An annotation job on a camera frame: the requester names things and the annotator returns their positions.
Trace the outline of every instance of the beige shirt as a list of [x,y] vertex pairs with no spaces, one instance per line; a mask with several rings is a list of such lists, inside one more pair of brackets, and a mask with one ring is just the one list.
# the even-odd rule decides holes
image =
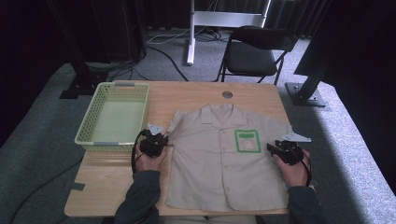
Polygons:
[[291,133],[289,124],[236,105],[206,105],[177,111],[167,131],[175,148],[168,205],[223,212],[287,207],[266,144]]

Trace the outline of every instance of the dark sleeve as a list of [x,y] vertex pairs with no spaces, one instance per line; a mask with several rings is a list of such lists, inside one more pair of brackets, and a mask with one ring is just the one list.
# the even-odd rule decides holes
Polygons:
[[289,224],[328,223],[317,194],[309,187],[289,189]]
[[158,223],[159,214],[155,203],[160,200],[160,195],[160,172],[135,173],[134,183],[128,189],[125,201],[117,209],[115,223]]

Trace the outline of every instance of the floor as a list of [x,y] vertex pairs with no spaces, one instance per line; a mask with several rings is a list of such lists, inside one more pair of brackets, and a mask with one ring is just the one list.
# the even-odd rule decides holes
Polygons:
[[[149,36],[183,31],[149,31]],[[150,79],[211,81],[216,78],[227,32],[221,37],[200,35],[195,60],[186,65],[186,36],[156,38],[138,64],[89,63],[91,69],[107,70],[108,80]],[[325,83],[318,91],[325,108],[294,105],[286,82],[303,83],[293,74],[309,40],[300,40],[285,59],[277,88],[296,133],[313,139],[302,144],[312,155],[318,198],[330,223],[396,223],[396,199],[348,115],[335,89]],[[158,50],[165,52],[177,65]],[[77,174],[84,149],[74,143],[91,96],[60,100],[75,73],[64,64],[36,98],[30,111],[0,150],[0,223],[102,223],[102,217],[67,217],[64,205]],[[228,82],[255,82],[252,77],[227,77]],[[264,82],[272,83],[272,77]],[[266,223],[288,223],[287,216],[263,217]]]

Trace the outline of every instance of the cable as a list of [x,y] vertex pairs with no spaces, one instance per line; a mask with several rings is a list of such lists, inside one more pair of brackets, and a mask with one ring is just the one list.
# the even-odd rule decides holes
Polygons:
[[196,40],[200,41],[200,42],[211,42],[211,41],[223,41],[223,40],[228,40],[227,38],[221,38],[221,33],[220,32],[210,32],[210,33],[205,33],[205,34],[199,34],[198,36],[195,37]]
[[[210,10],[210,8],[213,6],[213,4],[214,4],[215,2],[216,2],[216,4],[215,4],[215,7],[213,8],[213,11],[216,11],[216,7],[217,7],[217,5],[218,5],[218,1],[219,1],[219,0],[214,0],[214,1],[212,1],[212,3],[209,5],[209,7],[207,8],[206,11]],[[200,30],[199,32],[195,33],[195,35],[200,34],[204,29],[205,29],[205,26],[204,26],[204,28],[202,28],[202,30]],[[186,32],[188,32],[189,30],[190,30],[190,29],[187,29],[187,30],[185,30],[183,33],[181,33],[181,34],[179,34],[179,35],[155,35],[155,36],[152,37],[151,39],[147,40],[146,43],[148,43],[148,44],[154,44],[154,45],[165,44],[165,43],[167,43],[167,42],[169,42],[169,41],[171,41],[171,40],[173,40],[173,39],[176,39],[176,38],[178,38],[178,37],[180,37],[180,36],[183,36],[183,35],[186,34]],[[170,39],[168,39],[168,40],[166,40],[166,41],[164,41],[164,42],[160,42],[160,43],[151,42],[151,40],[154,40],[154,39],[156,39],[156,38],[158,38],[158,37],[162,37],[162,36],[172,36],[172,37],[171,37]]]
[[152,79],[149,79],[149,78],[147,78],[147,77],[142,76],[142,75],[141,75],[136,69],[134,69],[133,67],[131,67],[130,70],[131,70],[131,75],[129,76],[129,80],[132,80],[132,75],[133,75],[133,70],[134,70],[134,71],[136,71],[136,73],[137,73],[140,77],[142,77],[143,79],[148,80],[148,81],[153,81]]
[[236,10],[236,0],[233,0],[233,7],[234,7],[235,12],[238,12],[238,10]]
[[145,153],[140,154],[140,155],[134,160],[134,163],[136,163],[136,162],[139,160],[139,158],[142,157],[143,155],[145,155]]
[[140,156],[135,160],[134,159],[134,156],[136,155],[136,146],[137,146],[137,142],[139,141],[139,138],[140,138],[140,136],[142,136],[142,134],[143,134],[143,131],[141,131],[138,135],[137,135],[137,137],[136,137],[136,139],[134,140],[134,146],[132,147],[132,153],[131,153],[131,168],[132,168],[132,173],[134,174],[134,173],[136,173],[136,161],[137,161],[137,159],[138,158],[140,158]]
[[112,81],[114,81],[114,79],[115,79],[116,77],[120,77],[120,76],[125,75],[125,74],[127,74],[127,73],[130,72],[129,70],[127,70],[126,72],[121,73],[121,72],[122,72],[123,70],[125,70],[125,69],[128,69],[128,68],[123,68],[123,69],[121,69],[120,71],[118,71],[116,74],[114,74],[113,76],[111,76],[111,77],[109,78],[109,81],[112,82]]
[[128,57],[129,57],[129,60],[132,60],[131,59],[131,43],[129,42],[130,40],[129,40],[128,21],[126,20],[125,7],[123,4],[122,4],[122,12],[123,12],[124,20],[125,20],[126,38],[128,40]]
[[53,178],[49,179],[48,181],[46,181],[44,184],[40,185],[37,189],[35,189],[34,191],[32,191],[22,202],[21,204],[17,207],[17,210],[15,211],[15,213],[12,215],[11,221],[10,223],[14,223],[15,218],[17,217],[17,214],[21,211],[21,209],[23,208],[23,206],[29,201],[29,199],[35,195],[40,189],[44,188],[46,185],[48,185],[48,183],[52,182],[54,179],[56,179],[57,177],[59,177],[60,175],[66,173],[67,171],[71,170],[73,167],[75,167],[77,164],[79,164],[82,161],[83,157],[81,157],[81,159],[79,159],[78,161],[76,161],[74,164],[72,164],[71,166],[69,166],[68,168],[66,168],[65,170],[63,170],[62,172],[60,172],[59,174],[55,175]]
[[[292,149],[291,150],[291,152],[296,156],[296,158],[299,158],[299,156],[297,155],[297,153]],[[307,158],[307,160],[308,160],[308,165],[309,165],[309,168],[308,168],[308,166],[305,164],[305,162],[304,162],[304,158],[302,158],[302,159],[300,159],[300,162],[303,164],[303,166],[304,166],[304,168],[305,168],[305,170],[306,170],[306,172],[307,172],[307,179],[306,179],[306,186],[308,187],[309,186],[309,183],[311,183],[311,179],[312,179],[312,175],[311,175],[311,172],[312,172],[312,166],[311,166],[311,160],[309,160],[309,158],[308,158],[308,156],[306,156],[306,158]]]
[[130,62],[131,61],[126,61],[126,62],[122,62],[122,63],[119,63],[119,64],[111,64],[111,65],[106,66],[106,67],[95,67],[95,66],[92,66],[92,65],[88,65],[88,67],[90,68],[90,70],[93,70],[93,71],[110,72],[110,71],[113,71],[116,68],[123,67],[123,66],[125,66],[126,64],[128,64]]
[[176,70],[178,71],[178,73],[183,77],[183,79],[184,79],[185,81],[189,81],[189,80],[184,76],[184,74],[180,71],[180,69],[177,67],[177,64],[175,63],[175,61],[172,59],[171,56],[169,56],[167,53],[163,52],[163,51],[160,50],[160,49],[155,49],[155,48],[152,47],[152,46],[148,46],[148,47],[149,47],[150,49],[157,50],[157,51],[159,51],[160,53],[162,53],[163,55],[165,55],[169,60],[171,60],[172,64],[174,65],[174,67],[176,68]]
[[63,223],[65,220],[67,220],[69,217],[64,217],[61,220],[59,220],[58,222],[56,222],[56,224],[61,224]]

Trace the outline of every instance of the shirt collar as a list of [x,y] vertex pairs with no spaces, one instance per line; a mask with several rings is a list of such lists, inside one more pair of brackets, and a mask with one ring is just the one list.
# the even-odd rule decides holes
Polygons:
[[[216,110],[220,108],[228,108],[232,110],[231,116],[221,124],[220,121],[216,118],[214,113]],[[201,122],[205,124],[212,124],[212,126],[217,128],[230,128],[235,125],[244,125],[244,113],[243,111],[237,107],[236,105],[232,104],[224,104],[224,105],[206,105],[201,108]]]

